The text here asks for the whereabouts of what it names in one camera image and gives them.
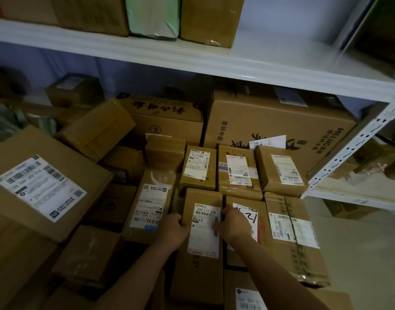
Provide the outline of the person's right hand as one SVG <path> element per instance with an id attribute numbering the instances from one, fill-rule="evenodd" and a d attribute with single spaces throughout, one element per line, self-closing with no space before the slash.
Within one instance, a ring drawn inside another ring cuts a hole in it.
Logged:
<path id="1" fill-rule="evenodd" d="M 219 234 L 232 248 L 242 240 L 252 240 L 252 228 L 247 218 L 232 205 L 226 205 L 221 212 L 227 223 L 227 234 Z"/>

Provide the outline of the person's left hand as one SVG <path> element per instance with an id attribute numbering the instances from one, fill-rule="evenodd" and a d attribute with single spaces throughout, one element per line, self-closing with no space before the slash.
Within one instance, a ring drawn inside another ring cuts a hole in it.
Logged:
<path id="1" fill-rule="evenodd" d="M 170 213 L 160 219 L 153 245 L 160 248 L 162 252 L 172 253 L 177 250 L 185 240 L 179 239 L 179 213 Z"/>

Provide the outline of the narrow parcel box white label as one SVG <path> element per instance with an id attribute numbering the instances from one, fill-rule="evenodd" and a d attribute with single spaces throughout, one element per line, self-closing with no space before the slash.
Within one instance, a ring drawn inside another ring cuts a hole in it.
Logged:
<path id="1" fill-rule="evenodd" d="M 188 188 L 182 224 L 188 235 L 176 252 L 169 297 L 178 302 L 222 305 L 223 248 L 219 233 L 213 229 L 221 221 L 222 194 Z"/>

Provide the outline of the person's right forearm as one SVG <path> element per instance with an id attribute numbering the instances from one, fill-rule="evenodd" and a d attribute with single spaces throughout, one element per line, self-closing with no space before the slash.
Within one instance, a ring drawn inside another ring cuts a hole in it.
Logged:
<path id="1" fill-rule="evenodd" d="M 270 257 L 251 235 L 234 236 L 227 243 L 245 263 L 267 310 L 330 310 Z"/>

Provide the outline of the person's left forearm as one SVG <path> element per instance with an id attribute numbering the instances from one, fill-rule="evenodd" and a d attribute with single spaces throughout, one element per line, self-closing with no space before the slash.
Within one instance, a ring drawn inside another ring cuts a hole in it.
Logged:
<path id="1" fill-rule="evenodd" d="M 153 243 L 91 310 L 144 310 L 160 271 L 173 251 L 168 243 Z"/>

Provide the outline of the pile of cardboard parcels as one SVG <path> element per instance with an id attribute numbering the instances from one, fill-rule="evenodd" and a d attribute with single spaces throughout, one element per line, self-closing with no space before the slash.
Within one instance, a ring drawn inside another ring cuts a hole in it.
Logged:
<path id="1" fill-rule="evenodd" d="M 251 83 L 229 82 L 213 90 L 204 144 L 248 148 L 250 141 L 286 136 L 289 150 L 304 158 L 308 173 L 356 126 L 353 115 L 334 95 Z M 152 97 L 109 99 L 56 136 L 33 125 L 0 143 L 0 214 L 46 239 L 63 243 L 112 181 L 98 162 L 129 134 L 145 145 L 146 116 L 167 114 L 177 121 L 165 136 L 184 136 L 200 143 L 197 132 L 182 118 L 200 110 L 191 103 L 166 105 Z"/>

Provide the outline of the flat brown cardboard box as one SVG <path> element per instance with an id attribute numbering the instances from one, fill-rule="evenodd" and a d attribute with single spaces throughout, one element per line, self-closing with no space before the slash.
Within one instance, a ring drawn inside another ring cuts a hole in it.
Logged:
<path id="1" fill-rule="evenodd" d="M 353 203 L 345 203 L 334 200 L 323 199 L 330 214 L 335 218 L 358 220 L 369 214 L 380 211 L 379 208 L 368 207 Z"/>

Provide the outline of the white metal shelving rack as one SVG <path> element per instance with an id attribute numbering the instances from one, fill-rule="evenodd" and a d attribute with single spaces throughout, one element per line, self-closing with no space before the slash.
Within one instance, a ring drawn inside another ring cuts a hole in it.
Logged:
<path id="1" fill-rule="evenodd" d="M 0 41 L 304 90 L 319 88 L 333 48 L 314 41 L 238 31 L 232 48 L 226 49 L 2 19 Z"/>
<path id="2" fill-rule="evenodd" d="M 371 104 L 356 127 L 309 172 L 309 187 L 302 199 L 315 197 L 395 212 L 395 181 L 382 170 L 362 170 L 341 179 L 330 177 L 395 119 L 395 67 L 353 48 L 371 15 L 380 9 L 380 1 L 360 0 L 333 44 L 324 80 L 319 81 L 319 88 L 305 88 L 345 97 L 350 102 Z"/>

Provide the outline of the tall brown cardboard carton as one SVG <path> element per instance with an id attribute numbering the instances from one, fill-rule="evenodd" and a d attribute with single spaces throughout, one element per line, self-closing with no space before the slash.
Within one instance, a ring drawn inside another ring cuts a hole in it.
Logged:
<path id="1" fill-rule="evenodd" d="M 231 48 L 245 0 L 181 0 L 179 37 Z"/>

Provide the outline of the grey green plastic bag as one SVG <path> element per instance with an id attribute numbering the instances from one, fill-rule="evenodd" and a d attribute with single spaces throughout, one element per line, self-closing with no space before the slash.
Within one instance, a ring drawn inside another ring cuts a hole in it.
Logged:
<path id="1" fill-rule="evenodd" d="M 10 138 L 29 125 L 21 109 L 9 108 L 0 103 L 0 142 Z"/>

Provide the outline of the pale green wrapped package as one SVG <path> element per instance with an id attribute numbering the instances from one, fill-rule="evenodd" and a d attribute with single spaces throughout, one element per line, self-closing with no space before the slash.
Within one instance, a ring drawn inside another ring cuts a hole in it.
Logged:
<path id="1" fill-rule="evenodd" d="M 175 40 L 180 31 L 181 0 L 125 0 L 131 34 Z"/>

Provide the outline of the large brown cardboard carton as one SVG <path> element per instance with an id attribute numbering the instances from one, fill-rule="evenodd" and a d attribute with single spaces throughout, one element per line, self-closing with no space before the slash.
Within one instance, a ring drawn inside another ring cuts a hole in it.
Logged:
<path id="1" fill-rule="evenodd" d="M 59 26 L 128 37 L 125 0 L 51 0 Z"/>
<path id="2" fill-rule="evenodd" d="M 58 26 L 51 0 L 0 0 L 6 19 Z"/>

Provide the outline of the dark cardboard box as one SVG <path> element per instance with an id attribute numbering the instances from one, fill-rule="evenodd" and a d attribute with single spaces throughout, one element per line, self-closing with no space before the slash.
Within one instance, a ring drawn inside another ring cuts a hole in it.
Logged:
<path id="1" fill-rule="evenodd" d="M 360 29 L 354 49 L 395 66 L 395 0 L 378 0 Z"/>

